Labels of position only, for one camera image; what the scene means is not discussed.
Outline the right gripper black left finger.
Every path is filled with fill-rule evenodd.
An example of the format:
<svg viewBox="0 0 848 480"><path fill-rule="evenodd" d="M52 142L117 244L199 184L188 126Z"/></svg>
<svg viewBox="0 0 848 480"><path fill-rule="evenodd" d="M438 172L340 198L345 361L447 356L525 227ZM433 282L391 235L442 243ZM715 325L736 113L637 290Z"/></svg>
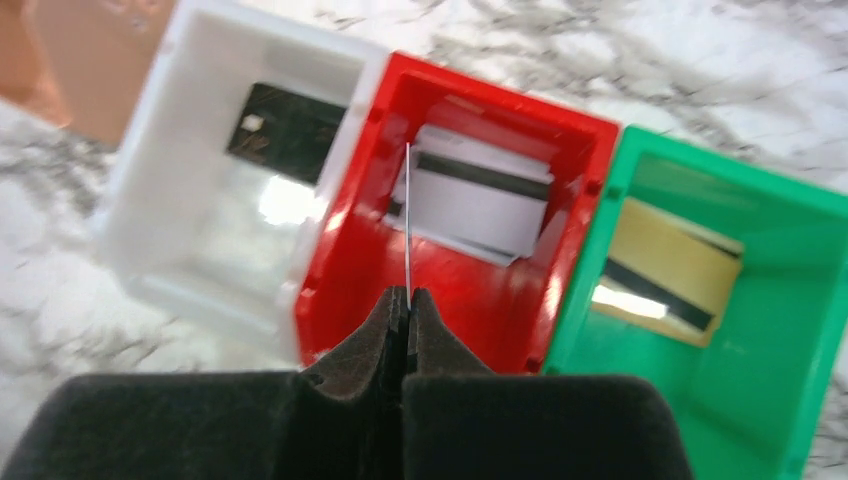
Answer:
<svg viewBox="0 0 848 480"><path fill-rule="evenodd" d="M60 385L5 479L400 479L409 299L384 291L303 371L86 374Z"/></svg>

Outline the green plastic bin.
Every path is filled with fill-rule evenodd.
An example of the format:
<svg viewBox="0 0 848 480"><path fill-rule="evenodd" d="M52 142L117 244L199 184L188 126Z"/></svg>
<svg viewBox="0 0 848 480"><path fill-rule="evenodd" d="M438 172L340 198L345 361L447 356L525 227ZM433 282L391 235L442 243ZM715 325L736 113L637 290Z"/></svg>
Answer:
<svg viewBox="0 0 848 480"><path fill-rule="evenodd" d="M741 244L741 272L705 347L591 304L626 200ZM801 476L847 319L844 195L627 127L542 370L650 381L700 479Z"/></svg>

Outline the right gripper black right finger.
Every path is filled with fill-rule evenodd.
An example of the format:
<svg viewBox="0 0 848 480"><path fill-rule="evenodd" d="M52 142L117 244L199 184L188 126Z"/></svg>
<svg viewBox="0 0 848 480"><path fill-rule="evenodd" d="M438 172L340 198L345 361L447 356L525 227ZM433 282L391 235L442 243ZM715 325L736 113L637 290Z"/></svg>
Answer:
<svg viewBox="0 0 848 480"><path fill-rule="evenodd" d="M402 386L407 479L690 479L667 402L628 375L498 375L417 289Z"/></svg>

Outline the peach plastic file organizer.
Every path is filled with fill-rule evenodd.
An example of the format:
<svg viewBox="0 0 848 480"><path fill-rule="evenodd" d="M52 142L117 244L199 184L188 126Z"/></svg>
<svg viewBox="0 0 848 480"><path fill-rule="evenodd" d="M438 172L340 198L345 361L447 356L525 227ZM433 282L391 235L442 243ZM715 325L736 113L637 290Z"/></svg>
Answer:
<svg viewBox="0 0 848 480"><path fill-rule="evenodd" d="M2 99L118 145L174 7L171 0L2 2Z"/></svg>

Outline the red plastic bin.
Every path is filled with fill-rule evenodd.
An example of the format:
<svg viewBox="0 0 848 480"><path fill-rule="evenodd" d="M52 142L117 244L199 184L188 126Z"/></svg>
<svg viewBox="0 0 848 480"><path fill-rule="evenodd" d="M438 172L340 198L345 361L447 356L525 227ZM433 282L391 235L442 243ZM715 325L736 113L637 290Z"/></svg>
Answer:
<svg viewBox="0 0 848 480"><path fill-rule="evenodd" d="M553 182L533 253L496 266L384 222L404 146L432 124L544 163ZM605 119L400 52L391 54L330 202L293 307L301 361L351 334L385 288L411 279L500 373L537 372L551 343L620 133Z"/></svg>

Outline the white striped card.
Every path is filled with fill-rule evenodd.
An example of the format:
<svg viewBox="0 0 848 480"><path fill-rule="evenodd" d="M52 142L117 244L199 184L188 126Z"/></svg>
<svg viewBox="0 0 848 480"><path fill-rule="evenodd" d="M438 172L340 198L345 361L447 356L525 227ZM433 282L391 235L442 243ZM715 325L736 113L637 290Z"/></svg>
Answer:
<svg viewBox="0 0 848 480"><path fill-rule="evenodd" d="M411 166L412 166L411 144L405 143L404 162L404 272L407 310L412 310L412 280L411 280Z"/></svg>

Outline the white VIP card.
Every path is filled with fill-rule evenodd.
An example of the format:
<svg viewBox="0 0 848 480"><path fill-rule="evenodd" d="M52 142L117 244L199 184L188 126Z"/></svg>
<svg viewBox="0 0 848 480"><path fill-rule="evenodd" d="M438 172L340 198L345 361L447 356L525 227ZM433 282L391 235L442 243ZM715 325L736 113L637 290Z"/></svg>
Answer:
<svg viewBox="0 0 848 480"><path fill-rule="evenodd" d="M554 180L548 164L431 124L411 155L411 233L499 266L533 254ZM404 165L384 221L404 228Z"/></svg>

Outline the white plastic bin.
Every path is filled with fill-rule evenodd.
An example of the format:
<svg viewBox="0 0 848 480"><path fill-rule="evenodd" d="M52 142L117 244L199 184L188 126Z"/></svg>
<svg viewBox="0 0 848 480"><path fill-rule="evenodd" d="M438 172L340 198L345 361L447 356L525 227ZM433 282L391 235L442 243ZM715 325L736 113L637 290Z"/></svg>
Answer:
<svg viewBox="0 0 848 480"><path fill-rule="evenodd" d="M293 307L389 57L234 1L182 1L95 216L132 296L300 364ZM255 83L346 109L315 186L227 146Z"/></svg>

